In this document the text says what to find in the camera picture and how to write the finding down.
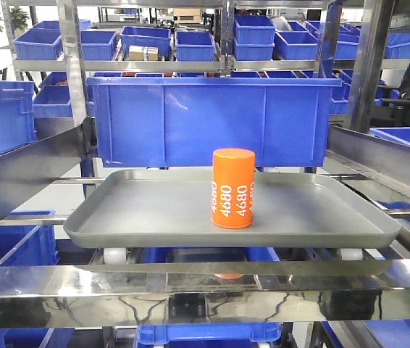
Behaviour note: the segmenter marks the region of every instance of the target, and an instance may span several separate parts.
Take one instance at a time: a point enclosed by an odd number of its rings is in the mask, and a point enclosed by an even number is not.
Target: white wheel
[[[361,261],[363,260],[363,249],[340,249],[342,261]]]
[[[105,265],[124,265],[126,263],[126,248],[105,248]]]

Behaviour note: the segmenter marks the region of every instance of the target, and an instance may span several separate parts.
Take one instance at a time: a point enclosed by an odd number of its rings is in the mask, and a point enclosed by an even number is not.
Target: metal shelving rack
[[[94,186],[102,178],[94,178],[91,167],[93,126],[85,111],[84,72],[91,70],[134,71],[222,71],[229,69],[261,70],[309,69],[321,74],[331,69],[354,65],[351,106],[348,120],[353,130],[331,127],[329,149],[324,169],[371,200],[387,201],[391,197],[410,200],[410,148],[372,138],[356,131],[364,131],[367,105],[382,68],[405,68],[407,59],[383,58],[385,38],[392,30],[410,31],[410,1],[365,0],[355,1],[281,1],[281,0],[2,0],[7,33],[13,34],[9,25],[9,7],[15,5],[58,6],[64,43],[63,61],[14,61],[18,72],[26,70],[66,70],[72,92],[74,124],[72,129],[48,129],[51,136],[20,149],[0,155],[0,225],[62,224],[65,216],[11,218],[6,215],[52,183],[83,184]],[[319,45],[318,57],[308,62],[234,62],[225,54],[220,62],[209,65],[185,62],[84,62],[81,59],[78,34],[78,6],[120,7],[207,7],[222,10],[222,49],[232,38],[233,8],[237,7],[320,7],[327,22],[324,38]],[[333,60],[332,50],[338,34],[342,6],[365,8],[363,30],[359,44],[359,58],[353,61]],[[69,169],[81,164],[83,178],[60,177]],[[396,218],[410,218],[410,210],[388,210]],[[26,313],[28,306],[42,302],[48,304],[48,327],[129,326],[139,324],[173,323],[167,311],[156,312],[152,317],[139,319],[133,314],[148,312],[152,306],[163,308],[168,299],[177,294],[200,294],[207,297],[220,294],[232,299],[233,306],[209,303],[206,320],[235,321],[241,316],[239,309],[248,303],[258,303],[261,312],[252,312],[252,321],[317,321],[338,320],[325,312],[326,301],[333,295],[361,294],[365,297],[381,295],[381,305],[372,306],[371,318],[410,318],[410,224],[397,241],[381,250],[390,260],[364,260],[345,263],[323,262],[335,259],[328,251],[304,251],[308,260],[316,262],[260,262],[232,264],[181,264],[164,265],[85,265],[51,266],[42,268],[0,268],[0,308],[9,304]],[[252,284],[209,283],[215,273],[249,274],[258,280]],[[58,300],[69,304],[55,307]],[[97,311],[88,315],[82,310],[93,307]],[[364,319],[349,312],[342,320]],[[184,320],[195,320],[193,314]],[[5,316],[4,327],[20,326],[16,316]],[[316,347],[318,327],[313,330],[307,347]]]

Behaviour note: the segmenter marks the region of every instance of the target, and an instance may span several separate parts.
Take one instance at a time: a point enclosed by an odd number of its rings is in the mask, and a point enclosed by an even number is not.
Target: orange can
[[[254,205],[255,153],[218,149],[213,153],[212,221],[223,228],[251,224]]]

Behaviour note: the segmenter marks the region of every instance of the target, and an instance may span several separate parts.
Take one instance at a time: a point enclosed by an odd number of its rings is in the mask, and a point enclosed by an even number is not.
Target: cardboard box
[[[175,21],[178,24],[192,24],[192,23],[202,23],[202,16],[179,16]]]
[[[173,16],[202,16],[201,9],[173,9]]]
[[[159,60],[159,49],[157,47],[130,46],[130,60]]]

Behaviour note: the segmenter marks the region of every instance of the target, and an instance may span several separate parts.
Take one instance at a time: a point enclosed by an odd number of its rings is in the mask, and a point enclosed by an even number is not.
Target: gray tray
[[[121,170],[68,218],[81,247],[326,247],[389,245],[401,224],[334,179],[256,173],[254,222],[211,221],[210,170]]]

